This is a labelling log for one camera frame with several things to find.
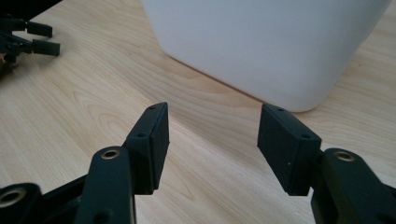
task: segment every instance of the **screw hole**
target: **screw hole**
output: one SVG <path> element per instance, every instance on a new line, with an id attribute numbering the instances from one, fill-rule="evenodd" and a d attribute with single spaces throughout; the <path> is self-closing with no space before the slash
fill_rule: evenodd
<path id="1" fill-rule="evenodd" d="M 93 217 L 93 223 L 95 224 L 104 224 L 110 221 L 111 216 L 113 215 L 113 212 L 109 209 L 100 211 L 96 213 L 96 215 Z"/>
<path id="2" fill-rule="evenodd" d="M 102 159 L 111 160 L 111 159 L 118 157 L 119 155 L 120 155 L 120 152 L 118 150 L 110 149 L 102 154 Z"/>
<path id="3" fill-rule="evenodd" d="M 334 155 L 341 161 L 354 161 L 355 157 L 353 157 L 351 154 L 342 152 L 342 151 L 336 151 L 334 152 Z"/>
<path id="4" fill-rule="evenodd" d="M 12 189 L 0 195 L 0 208 L 8 207 L 21 200 L 26 194 L 25 189 Z"/>

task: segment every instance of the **light wood surface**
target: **light wood surface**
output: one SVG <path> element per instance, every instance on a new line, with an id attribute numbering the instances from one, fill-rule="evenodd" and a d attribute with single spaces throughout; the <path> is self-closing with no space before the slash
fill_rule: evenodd
<path id="1" fill-rule="evenodd" d="M 54 27 L 61 55 L 24 54 L 1 74 L 0 187 L 85 175 L 166 101 L 171 145 L 160 189 L 136 196 L 138 223 L 314 222 L 310 197 L 287 196 L 256 148 L 262 102 L 165 55 L 139 1 L 63 0 L 33 21 Z M 395 1 L 326 101 L 296 116 L 396 187 Z"/>

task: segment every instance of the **wooden table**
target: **wooden table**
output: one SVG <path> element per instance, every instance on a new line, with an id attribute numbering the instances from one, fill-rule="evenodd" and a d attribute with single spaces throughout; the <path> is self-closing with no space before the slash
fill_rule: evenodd
<path id="1" fill-rule="evenodd" d="M 160 189 L 136 196 L 138 223 L 313 223 L 256 148 L 262 102 L 164 54 L 139 1 L 63 0 L 34 19 L 54 27 L 61 55 L 22 55 L 0 78 L 0 187 L 43 192 L 88 172 L 120 145 L 144 109 L 169 103 Z M 396 2 L 332 93 L 296 116 L 361 155 L 396 186 Z"/>

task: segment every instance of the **white container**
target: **white container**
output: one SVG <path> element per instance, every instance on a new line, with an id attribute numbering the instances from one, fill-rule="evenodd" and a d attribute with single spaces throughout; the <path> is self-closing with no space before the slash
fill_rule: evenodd
<path id="1" fill-rule="evenodd" d="M 170 56 L 290 111 L 323 101 L 390 0 L 142 0 Z"/>

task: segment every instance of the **black plastic part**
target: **black plastic part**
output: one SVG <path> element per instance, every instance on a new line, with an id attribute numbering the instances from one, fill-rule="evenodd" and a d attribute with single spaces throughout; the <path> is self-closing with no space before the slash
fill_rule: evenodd
<path id="1" fill-rule="evenodd" d="M 13 31 L 24 31 L 26 28 L 26 22 L 22 19 L 11 19 L 4 18 L 0 19 L 0 30 L 7 33 L 12 33 Z"/>
<path id="2" fill-rule="evenodd" d="M 43 195 L 46 211 L 43 224 L 73 223 L 81 202 L 85 178 L 84 175 Z"/>
<path id="3" fill-rule="evenodd" d="M 306 196 L 321 139 L 290 112 L 263 105 L 258 147 L 289 195 Z"/>
<path id="4" fill-rule="evenodd" d="M 317 224 L 333 224 L 339 217 L 334 200 L 327 188 L 321 193 L 314 191 L 311 207 Z"/>
<path id="5" fill-rule="evenodd" d="M 36 184 L 11 185 L 0 191 L 0 223 L 38 223 L 42 195 Z"/>
<path id="6" fill-rule="evenodd" d="M 0 31 L 0 53 L 19 56 L 26 45 L 30 45 L 30 42 L 15 35 Z"/>
<path id="7" fill-rule="evenodd" d="M 321 171 L 339 213 L 337 223 L 396 223 L 395 198 L 360 156 L 327 149 Z"/>
<path id="8" fill-rule="evenodd" d="M 135 223 L 129 152 L 107 147 L 92 158 L 74 223 Z"/>
<path id="9" fill-rule="evenodd" d="M 32 21 L 26 22 L 26 32 L 32 35 L 43 35 L 46 37 L 52 37 L 51 26 Z"/>
<path id="10" fill-rule="evenodd" d="M 160 185 L 169 146 L 168 104 L 146 109 L 128 134 L 123 147 L 130 150 L 136 176 L 135 194 L 152 194 Z"/>
<path id="11" fill-rule="evenodd" d="M 396 188 L 388 186 L 388 185 L 387 185 L 387 188 L 390 191 L 390 193 L 393 195 L 393 198 L 396 200 Z"/>
<path id="12" fill-rule="evenodd" d="M 43 40 L 33 40 L 33 53 L 46 54 L 52 56 L 58 56 L 61 51 L 61 45 L 57 43 L 50 43 Z"/>

